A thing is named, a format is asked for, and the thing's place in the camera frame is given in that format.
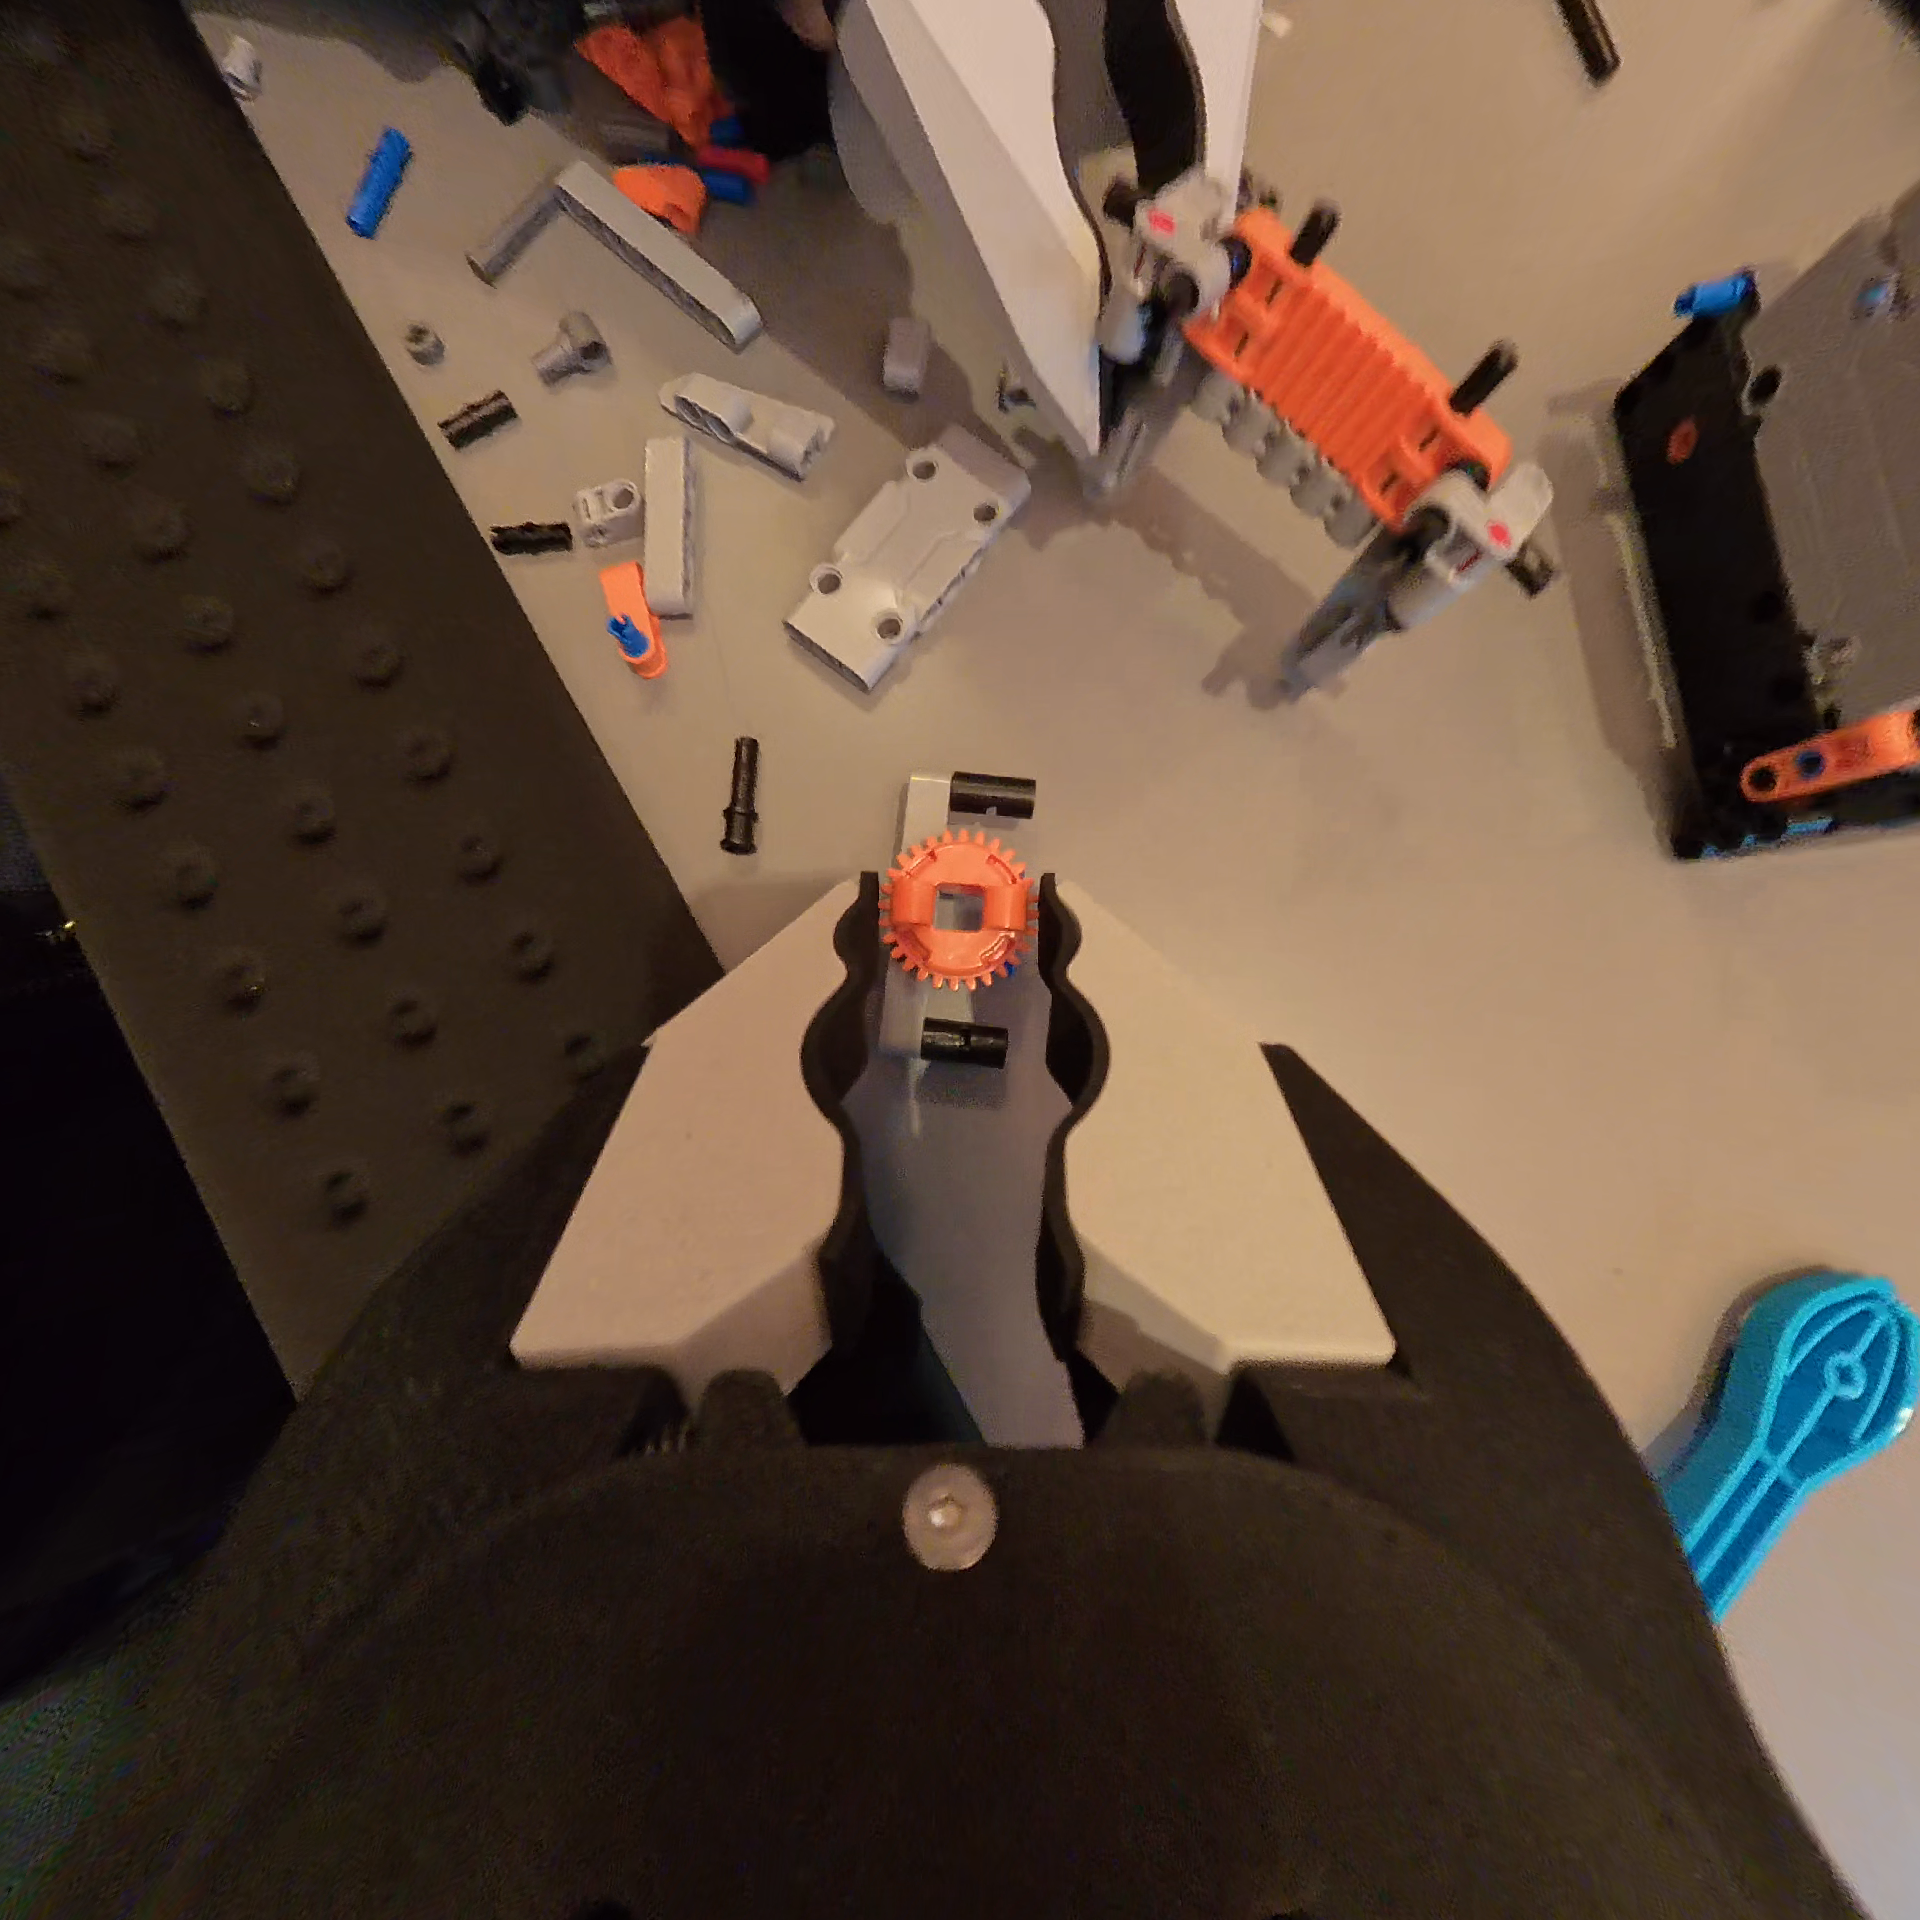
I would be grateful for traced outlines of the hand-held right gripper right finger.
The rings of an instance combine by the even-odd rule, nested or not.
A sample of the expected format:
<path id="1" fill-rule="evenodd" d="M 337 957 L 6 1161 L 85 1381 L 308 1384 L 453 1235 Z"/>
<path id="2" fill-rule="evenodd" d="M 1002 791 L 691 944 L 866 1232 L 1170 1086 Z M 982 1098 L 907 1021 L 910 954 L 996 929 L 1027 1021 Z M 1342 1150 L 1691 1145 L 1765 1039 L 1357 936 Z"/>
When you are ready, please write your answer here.
<path id="1" fill-rule="evenodd" d="M 1258 1365 L 1372 1368 L 1396 1341 L 1255 1031 L 1078 885 L 1038 898 L 1047 1073 L 1038 1307 L 1114 1390 L 1205 1405 Z"/>

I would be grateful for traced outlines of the black studded mat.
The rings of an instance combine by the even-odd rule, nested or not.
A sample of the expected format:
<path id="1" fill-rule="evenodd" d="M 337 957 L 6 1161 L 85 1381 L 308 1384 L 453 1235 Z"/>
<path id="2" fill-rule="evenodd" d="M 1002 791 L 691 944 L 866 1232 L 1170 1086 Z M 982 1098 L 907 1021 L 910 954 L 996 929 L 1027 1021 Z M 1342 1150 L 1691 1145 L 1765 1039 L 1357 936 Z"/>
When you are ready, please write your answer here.
<path id="1" fill-rule="evenodd" d="M 5 3 L 5 782 L 283 1373 L 717 959 L 179 3 Z"/>

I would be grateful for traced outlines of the curved grey panel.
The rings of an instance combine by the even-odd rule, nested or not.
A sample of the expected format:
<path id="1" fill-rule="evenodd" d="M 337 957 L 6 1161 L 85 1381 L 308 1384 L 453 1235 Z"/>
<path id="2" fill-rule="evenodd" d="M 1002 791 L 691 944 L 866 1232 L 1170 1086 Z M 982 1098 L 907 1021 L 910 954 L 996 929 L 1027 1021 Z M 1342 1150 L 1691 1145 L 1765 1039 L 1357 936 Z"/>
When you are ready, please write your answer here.
<path id="1" fill-rule="evenodd" d="M 671 377 L 660 386 L 658 401 L 710 440 L 798 481 L 809 474 L 835 433 L 830 416 L 716 375 Z"/>

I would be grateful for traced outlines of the small orange grey subassembly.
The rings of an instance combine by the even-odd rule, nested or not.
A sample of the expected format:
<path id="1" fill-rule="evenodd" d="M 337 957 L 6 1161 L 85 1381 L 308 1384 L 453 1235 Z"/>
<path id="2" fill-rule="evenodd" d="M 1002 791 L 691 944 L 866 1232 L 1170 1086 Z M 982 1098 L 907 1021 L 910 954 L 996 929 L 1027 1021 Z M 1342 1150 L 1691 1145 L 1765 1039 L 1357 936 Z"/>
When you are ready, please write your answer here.
<path id="1" fill-rule="evenodd" d="M 1116 494 L 1189 411 L 1350 554 L 1279 646 L 1283 698 L 1333 686 L 1495 576 L 1524 597 L 1553 584 L 1553 479 L 1485 409 L 1518 365 L 1510 342 L 1466 375 L 1439 370 L 1325 263 L 1330 201 L 1287 225 L 1273 197 L 1227 194 L 1190 166 L 1154 194 L 1116 176 L 1099 221 L 1089 491 Z"/>

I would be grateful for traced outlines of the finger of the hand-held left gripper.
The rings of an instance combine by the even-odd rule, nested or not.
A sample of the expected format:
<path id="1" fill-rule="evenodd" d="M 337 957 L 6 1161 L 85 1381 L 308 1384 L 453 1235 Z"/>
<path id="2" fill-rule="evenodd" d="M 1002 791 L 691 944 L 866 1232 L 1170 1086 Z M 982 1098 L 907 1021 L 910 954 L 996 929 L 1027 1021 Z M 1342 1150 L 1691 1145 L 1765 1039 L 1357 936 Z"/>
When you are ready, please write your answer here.
<path id="1" fill-rule="evenodd" d="M 1111 86 L 1143 191 L 1199 174 L 1239 210 L 1263 14 L 1263 2 L 1111 3 Z"/>
<path id="2" fill-rule="evenodd" d="M 1111 269 L 1078 160 L 1119 138 L 1093 2 L 852 2 L 835 19 L 858 99 L 903 184 L 958 248 L 1047 423 L 1103 440 L 1099 313 Z"/>

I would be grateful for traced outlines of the grey black robot model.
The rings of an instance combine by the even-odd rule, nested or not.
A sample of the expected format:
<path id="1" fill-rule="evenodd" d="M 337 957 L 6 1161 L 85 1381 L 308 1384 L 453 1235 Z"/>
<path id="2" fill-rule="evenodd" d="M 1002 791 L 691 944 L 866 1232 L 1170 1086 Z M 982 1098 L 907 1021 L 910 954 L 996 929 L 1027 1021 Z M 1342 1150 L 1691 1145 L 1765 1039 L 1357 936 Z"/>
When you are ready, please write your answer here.
<path id="1" fill-rule="evenodd" d="M 1671 311 L 1614 397 L 1687 761 L 1671 851 L 1915 824 L 1915 184 L 1775 293 L 1727 272 Z"/>

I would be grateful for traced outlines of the black pin with grey connector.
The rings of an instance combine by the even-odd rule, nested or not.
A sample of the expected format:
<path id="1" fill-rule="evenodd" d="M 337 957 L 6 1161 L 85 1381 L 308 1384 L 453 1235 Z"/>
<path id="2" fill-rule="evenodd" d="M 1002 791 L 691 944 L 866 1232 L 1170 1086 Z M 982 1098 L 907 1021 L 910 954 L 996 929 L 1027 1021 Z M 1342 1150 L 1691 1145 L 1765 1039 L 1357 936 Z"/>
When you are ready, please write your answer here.
<path id="1" fill-rule="evenodd" d="M 610 477 L 574 494 L 559 519 L 497 521 L 487 541 L 502 560 L 605 552 L 643 531 L 643 489 L 634 477 Z"/>

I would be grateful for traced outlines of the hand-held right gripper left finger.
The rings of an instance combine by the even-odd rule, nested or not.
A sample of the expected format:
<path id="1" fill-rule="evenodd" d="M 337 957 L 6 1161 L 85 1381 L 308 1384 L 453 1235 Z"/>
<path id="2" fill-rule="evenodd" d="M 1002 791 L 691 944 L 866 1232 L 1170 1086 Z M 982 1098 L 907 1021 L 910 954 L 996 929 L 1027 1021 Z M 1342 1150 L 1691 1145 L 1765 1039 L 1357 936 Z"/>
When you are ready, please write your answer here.
<path id="1" fill-rule="evenodd" d="M 849 1093 L 866 1066 L 877 879 L 850 877 L 646 1039 L 513 1333 L 527 1370 L 730 1370 L 796 1387 L 874 1314 Z"/>

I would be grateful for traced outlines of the light grey panel piece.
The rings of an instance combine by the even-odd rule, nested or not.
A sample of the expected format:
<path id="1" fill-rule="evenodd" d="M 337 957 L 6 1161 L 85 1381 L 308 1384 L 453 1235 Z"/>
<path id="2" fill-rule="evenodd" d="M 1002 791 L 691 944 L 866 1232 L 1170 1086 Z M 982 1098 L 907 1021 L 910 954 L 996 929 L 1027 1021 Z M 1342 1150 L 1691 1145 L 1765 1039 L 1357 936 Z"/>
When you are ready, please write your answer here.
<path id="1" fill-rule="evenodd" d="M 969 581 L 1028 501 L 1018 462 L 950 424 L 836 536 L 786 611 L 786 635 L 841 678 L 876 689 Z"/>

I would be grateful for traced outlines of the grey straight beam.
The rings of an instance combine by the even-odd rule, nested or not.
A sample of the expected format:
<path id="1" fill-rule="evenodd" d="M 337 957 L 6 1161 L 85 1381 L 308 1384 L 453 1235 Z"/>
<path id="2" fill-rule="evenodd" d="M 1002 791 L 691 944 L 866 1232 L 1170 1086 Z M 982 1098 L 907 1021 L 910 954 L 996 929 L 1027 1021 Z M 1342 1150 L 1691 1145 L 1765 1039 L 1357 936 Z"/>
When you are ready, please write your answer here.
<path id="1" fill-rule="evenodd" d="M 697 597 L 697 489 L 687 438 L 649 438 L 639 472 L 639 573 L 658 617 L 692 617 Z"/>

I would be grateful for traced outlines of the cyan curved rim piece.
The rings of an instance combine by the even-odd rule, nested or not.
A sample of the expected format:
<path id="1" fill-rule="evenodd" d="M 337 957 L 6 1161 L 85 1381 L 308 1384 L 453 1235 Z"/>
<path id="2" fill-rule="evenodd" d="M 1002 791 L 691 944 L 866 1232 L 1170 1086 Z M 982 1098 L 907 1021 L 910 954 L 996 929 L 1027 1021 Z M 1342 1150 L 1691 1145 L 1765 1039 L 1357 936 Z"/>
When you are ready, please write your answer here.
<path id="1" fill-rule="evenodd" d="M 1716 1624 L 1810 1497 L 1897 1442 L 1915 1400 L 1915 1310 L 1891 1280 L 1809 1271 L 1743 1307 L 1652 1475 Z"/>

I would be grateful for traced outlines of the pile of plastic building pieces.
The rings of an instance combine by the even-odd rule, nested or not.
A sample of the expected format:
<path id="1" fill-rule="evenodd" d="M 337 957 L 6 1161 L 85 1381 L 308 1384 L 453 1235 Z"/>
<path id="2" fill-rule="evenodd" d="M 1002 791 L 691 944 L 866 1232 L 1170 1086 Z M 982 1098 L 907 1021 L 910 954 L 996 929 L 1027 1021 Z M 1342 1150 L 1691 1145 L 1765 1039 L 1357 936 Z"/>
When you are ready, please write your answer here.
<path id="1" fill-rule="evenodd" d="M 469 2 L 442 25 L 492 113 L 571 115 L 614 190 L 679 235 L 831 144 L 835 2 Z"/>

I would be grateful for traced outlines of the long grey angled beam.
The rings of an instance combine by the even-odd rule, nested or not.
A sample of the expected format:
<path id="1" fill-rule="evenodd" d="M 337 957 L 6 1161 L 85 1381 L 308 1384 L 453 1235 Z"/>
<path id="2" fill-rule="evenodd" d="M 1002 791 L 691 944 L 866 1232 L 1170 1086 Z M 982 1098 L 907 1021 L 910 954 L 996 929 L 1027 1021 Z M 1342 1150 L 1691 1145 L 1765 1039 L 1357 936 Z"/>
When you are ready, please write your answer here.
<path id="1" fill-rule="evenodd" d="M 676 229 L 638 207 L 610 176 L 585 160 L 538 182 L 478 246 L 469 248 L 470 273 L 485 286 L 497 286 L 556 218 L 583 229 L 733 352 L 748 350 L 761 335 L 754 299 Z"/>

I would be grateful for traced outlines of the small orange piece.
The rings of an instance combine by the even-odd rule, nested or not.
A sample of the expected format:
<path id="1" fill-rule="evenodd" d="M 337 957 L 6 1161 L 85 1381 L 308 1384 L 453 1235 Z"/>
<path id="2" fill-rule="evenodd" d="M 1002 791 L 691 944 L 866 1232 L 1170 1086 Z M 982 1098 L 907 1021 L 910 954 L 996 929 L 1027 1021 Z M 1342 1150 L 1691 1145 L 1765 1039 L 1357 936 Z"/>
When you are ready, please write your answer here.
<path id="1" fill-rule="evenodd" d="M 643 566 L 635 560 L 625 560 L 604 566 L 597 581 L 605 601 L 607 635 L 622 662 L 639 680 L 655 680 L 668 667 L 668 650 Z"/>

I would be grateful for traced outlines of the blue pin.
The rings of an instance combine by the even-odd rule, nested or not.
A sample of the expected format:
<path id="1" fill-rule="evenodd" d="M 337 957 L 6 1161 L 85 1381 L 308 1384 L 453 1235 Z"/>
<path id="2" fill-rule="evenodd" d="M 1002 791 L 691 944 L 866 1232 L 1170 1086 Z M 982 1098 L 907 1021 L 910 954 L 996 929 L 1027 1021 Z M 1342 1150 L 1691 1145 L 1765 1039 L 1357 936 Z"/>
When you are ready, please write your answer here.
<path id="1" fill-rule="evenodd" d="M 397 127 L 385 127 L 351 190 L 346 224 L 356 238 L 375 238 L 397 197 L 413 145 Z"/>

